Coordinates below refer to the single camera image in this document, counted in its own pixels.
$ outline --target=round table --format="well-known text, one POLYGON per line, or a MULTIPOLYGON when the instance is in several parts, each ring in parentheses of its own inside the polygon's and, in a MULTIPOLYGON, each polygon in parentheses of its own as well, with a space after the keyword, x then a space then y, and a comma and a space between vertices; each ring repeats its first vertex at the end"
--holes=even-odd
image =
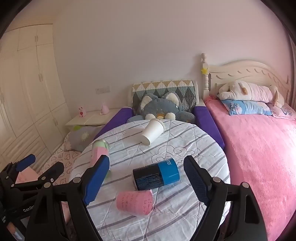
MULTIPOLYGON (((101 135, 110 145, 111 173, 106 177, 96 199, 87 207, 104 241, 190 240, 206 206, 200 202, 184 172, 183 161, 192 155, 198 164, 214 177, 230 183, 227 159, 220 146, 193 124, 163 120, 166 131, 150 146, 139 141, 148 120, 119 126, 101 135), (116 208, 120 191, 135 190, 132 170, 173 158, 178 165, 180 181, 153 189, 154 209, 149 217, 135 217, 116 208)), ((89 167, 91 144, 76 159, 70 180, 81 176, 89 167)), ((228 214, 225 205, 221 223, 228 214)))

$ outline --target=blue can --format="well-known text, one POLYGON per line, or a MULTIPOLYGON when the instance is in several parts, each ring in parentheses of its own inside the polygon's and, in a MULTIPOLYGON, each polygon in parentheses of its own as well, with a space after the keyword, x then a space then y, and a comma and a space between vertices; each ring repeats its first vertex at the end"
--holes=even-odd
POLYGON ((180 180, 179 169, 173 158, 133 170, 137 190, 150 190, 180 180))

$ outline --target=white headboard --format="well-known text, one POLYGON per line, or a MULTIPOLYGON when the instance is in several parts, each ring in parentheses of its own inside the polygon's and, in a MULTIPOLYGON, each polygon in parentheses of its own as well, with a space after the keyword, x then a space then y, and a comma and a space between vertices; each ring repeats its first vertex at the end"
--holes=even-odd
POLYGON ((224 84, 243 80, 257 85, 276 85, 289 103, 290 80, 283 81, 274 69, 254 60, 238 60, 221 66, 208 65, 206 54, 202 53, 202 79, 204 100, 209 94, 217 95, 224 84))

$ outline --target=white wardrobe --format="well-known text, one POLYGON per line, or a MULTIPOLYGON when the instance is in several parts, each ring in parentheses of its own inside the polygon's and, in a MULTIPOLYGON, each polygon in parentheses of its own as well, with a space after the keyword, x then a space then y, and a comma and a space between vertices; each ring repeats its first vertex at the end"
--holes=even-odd
POLYGON ((71 116, 51 24, 15 29, 1 38, 0 115, 0 170, 32 153, 38 171, 63 143, 71 116))

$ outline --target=purple bed rail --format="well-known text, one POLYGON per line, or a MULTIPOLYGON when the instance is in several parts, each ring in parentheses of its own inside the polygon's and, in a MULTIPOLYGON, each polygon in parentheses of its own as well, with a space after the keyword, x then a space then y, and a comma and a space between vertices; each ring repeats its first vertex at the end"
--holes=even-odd
MULTIPOLYGON (((224 141, 220 135, 220 132, 210 114, 208 109, 205 106, 195 106, 192 110, 192 113, 196 118, 196 125, 201 128, 204 132, 208 133, 218 144, 224 149, 224 141)), ((106 133, 107 131, 112 130, 115 127, 123 125, 127 120, 132 117, 133 110, 128 107, 122 108, 95 136, 94 140, 106 133)))

